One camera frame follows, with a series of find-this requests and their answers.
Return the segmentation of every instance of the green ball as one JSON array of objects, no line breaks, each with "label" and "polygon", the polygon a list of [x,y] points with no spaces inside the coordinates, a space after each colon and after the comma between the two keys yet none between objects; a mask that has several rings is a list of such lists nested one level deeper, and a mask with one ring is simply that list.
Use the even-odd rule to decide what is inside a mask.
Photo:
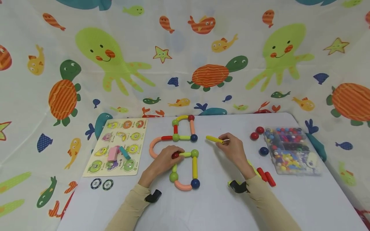
[{"label": "green ball", "polygon": [[191,157],[198,158],[198,156],[199,156],[198,150],[196,150],[196,149],[191,150]]},{"label": "green ball", "polygon": [[173,134],[173,135],[172,135],[172,140],[173,140],[173,141],[179,141],[179,140],[180,140],[180,136],[179,136],[179,134]]},{"label": "green ball", "polygon": [[172,120],[172,126],[179,125],[179,121],[177,119]]},{"label": "green ball", "polygon": [[169,175],[169,180],[171,181],[171,182],[175,182],[175,181],[177,181],[179,179],[179,174],[177,174],[177,173],[175,173],[175,172],[173,172],[173,173],[171,173],[170,175]]}]

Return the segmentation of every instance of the pink curved stick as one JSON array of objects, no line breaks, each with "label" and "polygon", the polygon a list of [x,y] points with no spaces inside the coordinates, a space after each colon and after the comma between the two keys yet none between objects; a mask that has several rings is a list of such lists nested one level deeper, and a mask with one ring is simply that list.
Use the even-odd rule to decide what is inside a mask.
[{"label": "pink curved stick", "polygon": [[182,191],[190,191],[193,189],[193,187],[191,187],[191,184],[184,185],[184,184],[181,184],[178,180],[175,181],[175,186],[176,188]]},{"label": "pink curved stick", "polygon": [[154,145],[156,144],[156,143],[158,143],[159,141],[161,141],[162,140],[162,138],[161,137],[157,137],[157,138],[155,138],[151,143],[150,143],[150,145],[149,145],[149,154],[150,154],[150,156],[151,157],[153,157],[154,159],[155,158],[157,158],[157,154],[154,152]]},{"label": "pink curved stick", "polygon": [[190,121],[190,133],[192,135],[195,134],[195,128],[194,128],[194,121],[193,120]]}]

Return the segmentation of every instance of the poker chip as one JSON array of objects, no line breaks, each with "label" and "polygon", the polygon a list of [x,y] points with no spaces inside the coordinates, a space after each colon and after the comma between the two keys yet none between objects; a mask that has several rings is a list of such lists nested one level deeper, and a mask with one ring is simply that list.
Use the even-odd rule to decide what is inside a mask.
[{"label": "poker chip", "polygon": [[91,182],[90,187],[91,187],[92,189],[97,189],[97,188],[99,188],[99,187],[100,187],[100,185],[101,185],[101,179],[100,179],[100,178],[95,178],[95,179]]},{"label": "poker chip", "polygon": [[103,189],[105,191],[111,189],[112,187],[113,187],[113,180],[108,179],[108,180],[104,181],[104,183],[103,183]]}]

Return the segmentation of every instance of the red ball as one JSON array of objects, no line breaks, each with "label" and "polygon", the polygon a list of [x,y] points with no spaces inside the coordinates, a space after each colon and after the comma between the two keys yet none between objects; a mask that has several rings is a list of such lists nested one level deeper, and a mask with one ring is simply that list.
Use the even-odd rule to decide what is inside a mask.
[{"label": "red ball", "polygon": [[179,156],[180,156],[180,153],[179,152],[175,152],[174,154],[172,154],[171,158],[172,159],[176,159]]},{"label": "red ball", "polygon": [[256,132],[259,133],[259,134],[263,134],[265,132],[265,130],[263,129],[263,127],[257,127]]},{"label": "red ball", "polygon": [[188,116],[188,121],[190,122],[191,120],[194,120],[195,119],[195,117],[193,116],[193,115],[189,115]]},{"label": "red ball", "polygon": [[252,132],[252,134],[250,135],[250,138],[251,138],[252,140],[256,140],[256,139],[258,139],[258,137],[259,137],[259,135],[258,135],[258,133],[257,133],[257,132]]}]

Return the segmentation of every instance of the white table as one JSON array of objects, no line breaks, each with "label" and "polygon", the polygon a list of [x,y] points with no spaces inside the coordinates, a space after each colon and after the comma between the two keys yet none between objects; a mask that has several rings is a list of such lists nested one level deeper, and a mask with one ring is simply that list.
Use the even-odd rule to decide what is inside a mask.
[{"label": "white table", "polygon": [[[138,182],[141,173],[153,161],[146,151],[150,142],[158,136],[172,135],[174,117],[150,118],[144,141],[139,172],[136,176],[101,177],[104,182],[112,179],[114,186],[109,191],[93,190],[93,177],[81,178],[68,210],[58,231],[104,230],[125,196]],[[227,187],[229,180],[243,178],[236,168],[223,156],[214,143],[206,141],[206,135],[219,136],[230,132],[244,143],[248,159],[255,168],[269,171],[277,186],[272,188],[277,198],[300,225],[302,230],[366,231],[366,227],[352,205],[323,165],[323,176],[277,175],[270,155],[262,157],[258,150],[266,146],[262,137],[257,141],[249,138],[257,126],[297,126],[288,113],[247,114],[226,116],[196,116],[195,131],[198,141],[159,142],[154,150],[167,145],[177,145],[186,152],[199,150],[197,190],[180,191],[169,180],[169,173],[159,177],[151,186],[162,192],[160,199],[149,205],[139,219],[137,231],[218,231],[218,230],[266,230],[257,209],[247,194],[236,194]],[[189,135],[189,122],[182,120],[180,135]],[[190,184],[192,179],[191,158],[178,166],[179,181]]]}]

